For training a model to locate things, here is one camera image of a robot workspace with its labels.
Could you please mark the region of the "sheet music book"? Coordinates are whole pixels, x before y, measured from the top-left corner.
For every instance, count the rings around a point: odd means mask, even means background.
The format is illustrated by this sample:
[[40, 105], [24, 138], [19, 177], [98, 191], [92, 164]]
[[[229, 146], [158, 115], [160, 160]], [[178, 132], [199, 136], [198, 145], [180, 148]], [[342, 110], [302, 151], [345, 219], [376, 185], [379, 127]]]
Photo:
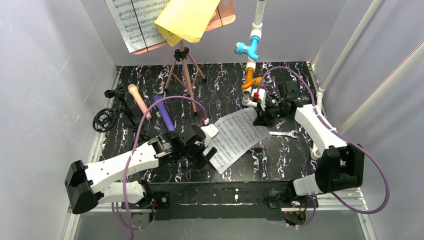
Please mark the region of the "sheet music book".
[[218, 133], [207, 144], [204, 153], [209, 153], [212, 148], [217, 150], [209, 162], [219, 174], [225, 172], [255, 144], [270, 137], [266, 126], [253, 125], [256, 117], [256, 110], [248, 107], [225, 115], [214, 123]]

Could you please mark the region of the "purple microphone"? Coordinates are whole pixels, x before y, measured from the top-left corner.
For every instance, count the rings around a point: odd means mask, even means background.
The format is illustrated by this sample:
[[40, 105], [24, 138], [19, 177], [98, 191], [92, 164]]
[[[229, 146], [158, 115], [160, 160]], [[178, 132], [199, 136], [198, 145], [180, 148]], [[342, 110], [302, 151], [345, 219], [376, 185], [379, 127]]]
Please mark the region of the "purple microphone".
[[175, 131], [174, 124], [173, 124], [173, 122], [172, 122], [172, 120], [171, 120], [171, 118], [169, 116], [169, 113], [167, 111], [167, 108], [166, 108], [164, 102], [161, 101], [161, 99], [162, 98], [160, 96], [158, 96], [158, 95], [155, 95], [153, 97], [154, 103], [157, 103], [158, 102], [155, 107], [159, 111], [160, 116], [161, 116], [161, 118], [162, 118], [162, 120], [163, 120], [163, 122], [164, 122], [164, 124], [165, 124], [165, 126], [167, 128], [167, 130], [169, 132]]

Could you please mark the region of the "pink microphone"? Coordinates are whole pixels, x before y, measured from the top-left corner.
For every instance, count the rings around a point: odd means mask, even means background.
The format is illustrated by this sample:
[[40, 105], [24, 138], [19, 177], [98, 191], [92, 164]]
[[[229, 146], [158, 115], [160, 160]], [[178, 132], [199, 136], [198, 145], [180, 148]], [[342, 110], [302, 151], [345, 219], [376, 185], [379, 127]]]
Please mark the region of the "pink microphone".
[[147, 112], [148, 107], [145, 104], [142, 96], [140, 95], [138, 87], [135, 84], [130, 84], [128, 86], [128, 92], [132, 95], [134, 101], [136, 102], [140, 110], [142, 111], [143, 115], [146, 116], [148, 120], [150, 120], [152, 116], [149, 112]]

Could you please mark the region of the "black round-base mic stand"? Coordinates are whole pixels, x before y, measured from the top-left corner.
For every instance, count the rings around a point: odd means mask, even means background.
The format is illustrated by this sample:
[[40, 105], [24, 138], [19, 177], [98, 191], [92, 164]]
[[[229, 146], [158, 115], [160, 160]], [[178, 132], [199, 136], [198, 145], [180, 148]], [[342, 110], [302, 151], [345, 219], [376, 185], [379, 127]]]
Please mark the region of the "black round-base mic stand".
[[117, 98], [119, 101], [119, 108], [117, 113], [123, 114], [122, 123], [129, 128], [137, 128], [143, 116], [142, 111], [136, 107], [130, 107], [124, 99], [125, 91], [123, 87], [109, 89], [104, 92], [104, 96], [108, 99]]

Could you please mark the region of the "black tripod mic stand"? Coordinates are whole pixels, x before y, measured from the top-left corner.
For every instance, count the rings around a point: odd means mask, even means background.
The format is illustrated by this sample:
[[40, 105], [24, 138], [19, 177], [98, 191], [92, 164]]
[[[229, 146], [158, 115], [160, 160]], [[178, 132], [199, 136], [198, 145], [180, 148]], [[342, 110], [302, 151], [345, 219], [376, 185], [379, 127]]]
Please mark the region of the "black tripod mic stand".
[[128, 106], [119, 108], [103, 108], [93, 118], [92, 128], [98, 133], [107, 133], [121, 119], [123, 125], [134, 133], [137, 132], [141, 122], [142, 113], [138, 109], [131, 109]]

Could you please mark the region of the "yellow sheet music page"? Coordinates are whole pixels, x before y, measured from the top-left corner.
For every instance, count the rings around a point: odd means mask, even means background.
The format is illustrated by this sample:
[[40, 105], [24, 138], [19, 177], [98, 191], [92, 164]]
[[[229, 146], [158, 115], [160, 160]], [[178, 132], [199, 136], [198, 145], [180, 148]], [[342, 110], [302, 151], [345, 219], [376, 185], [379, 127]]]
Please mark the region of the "yellow sheet music page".
[[154, 24], [170, 46], [180, 41], [197, 44], [220, 2], [218, 0], [171, 0]]

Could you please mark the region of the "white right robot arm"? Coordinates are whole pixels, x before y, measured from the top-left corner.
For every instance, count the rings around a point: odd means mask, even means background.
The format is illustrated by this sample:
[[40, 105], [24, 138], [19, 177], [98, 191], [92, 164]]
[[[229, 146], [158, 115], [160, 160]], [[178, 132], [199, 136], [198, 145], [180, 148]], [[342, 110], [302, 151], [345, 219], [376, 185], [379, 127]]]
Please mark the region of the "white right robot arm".
[[317, 147], [319, 161], [315, 173], [288, 184], [292, 198], [362, 185], [365, 155], [328, 129], [326, 120], [320, 121], [323, 115], [312, 105], [311, 97], [298, 90], [296, 82], [280, 84], [278, 97], [267, 95], [264, 89], [253, 89], [250, 95], [257, 113], [253, 125], [272, 127], [278, 118], [293, 117]]

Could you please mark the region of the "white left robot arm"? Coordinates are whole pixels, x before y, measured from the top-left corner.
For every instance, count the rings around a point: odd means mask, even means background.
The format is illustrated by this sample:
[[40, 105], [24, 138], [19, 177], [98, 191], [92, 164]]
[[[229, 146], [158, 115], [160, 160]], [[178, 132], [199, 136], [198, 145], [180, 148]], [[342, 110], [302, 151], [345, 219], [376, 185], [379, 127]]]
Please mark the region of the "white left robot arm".
[[79, 215], [99, 204], [124, 201], [146, 205], [156, 196], [148, 183], [138, 180], [124, 184], [124, 178], [181, 159], [187, 159], [202, 169], [217, 153], [217, 149], [209, 144], [218, 133], [213, 124], [192, 125], [182, 133], [166, 132], [144, 142], [135, 151], [107, 160], [87, 164], [77, 160], [71, 163], [64, 180], [71, 212]]

